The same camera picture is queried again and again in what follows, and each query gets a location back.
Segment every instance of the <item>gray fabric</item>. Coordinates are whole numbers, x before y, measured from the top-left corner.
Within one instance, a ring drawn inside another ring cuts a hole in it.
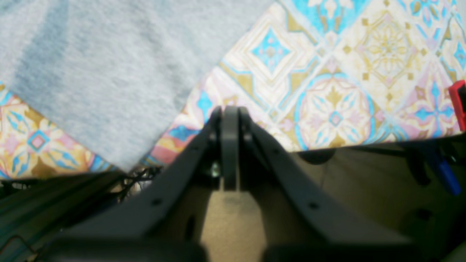
[[[0,80],[129,170],[272,0],[3,0]]]

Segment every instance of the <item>black cable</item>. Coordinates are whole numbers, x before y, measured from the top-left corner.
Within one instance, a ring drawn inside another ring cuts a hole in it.
[[[5,249],[11,244],[11,242],[13,242],[13,240],[15,239],[19,239],[21,240],[21,242],[23,242],[23,244],[33,253],[33,254],[37,254],[37,252],[24,240],[24,238],[22,238],[20,235],[13,235],[12,237],[10,237],[6,242],[5,244],[3,244],[3,246],[1,246],[0,248],[0,255],[3,253],[3,251],[5,251]]]

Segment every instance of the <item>floor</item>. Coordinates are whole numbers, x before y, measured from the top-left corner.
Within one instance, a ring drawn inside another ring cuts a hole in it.
[[[392,145],[381,147],[396,149]],[[449,195],[432,174],[429,186],[418,186],[402,158],[339,149],[326,164],[310,165],[293,156],[310,179],[336,200],[416,239],[432,256],[442,254],[446,234],[466,206],[466,194]],[[466,188],[462,176],[466,170],[453,170]],[[419,218],[420,209],[432,216]],[[259,261],[266,240],[259,207],[252,197],[248,193],[214,193],[202,242],[213,262]]]

